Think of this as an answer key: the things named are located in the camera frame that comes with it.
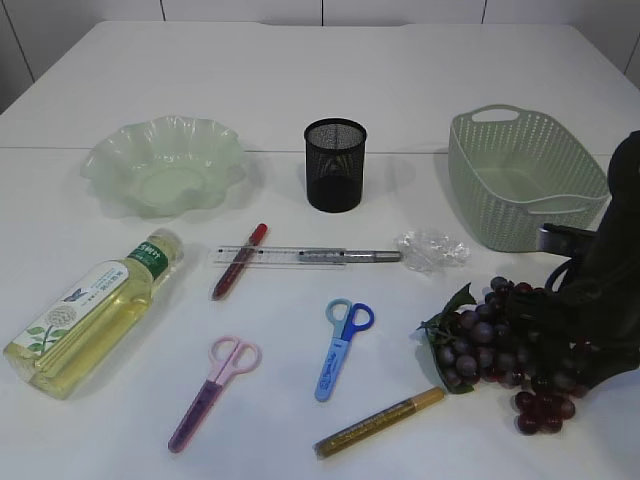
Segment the right gripper black covered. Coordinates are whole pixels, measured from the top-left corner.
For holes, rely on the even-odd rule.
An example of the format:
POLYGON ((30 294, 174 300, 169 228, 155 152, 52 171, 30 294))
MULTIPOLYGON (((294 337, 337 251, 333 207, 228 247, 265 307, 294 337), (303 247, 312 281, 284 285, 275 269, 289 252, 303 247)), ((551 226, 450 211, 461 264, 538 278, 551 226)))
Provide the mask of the right gripper black covered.
POLYGON ((530 292, 512 291, 506 317, 531 342, 537 375, 556 390, 590 390, 639 366, 639 292, 629 301, 603 294, 598 234, 530 292))

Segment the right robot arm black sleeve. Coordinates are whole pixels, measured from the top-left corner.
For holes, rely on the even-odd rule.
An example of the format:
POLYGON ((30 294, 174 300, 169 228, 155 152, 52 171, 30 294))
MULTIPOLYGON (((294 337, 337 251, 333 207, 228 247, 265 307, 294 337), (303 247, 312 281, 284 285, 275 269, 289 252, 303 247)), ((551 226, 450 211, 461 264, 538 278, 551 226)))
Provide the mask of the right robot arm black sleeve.
POLYGON ((608 167, 611 201, 598 232, 603 294, 629 301, 639 292, 639 131, 616 148, 608 167))

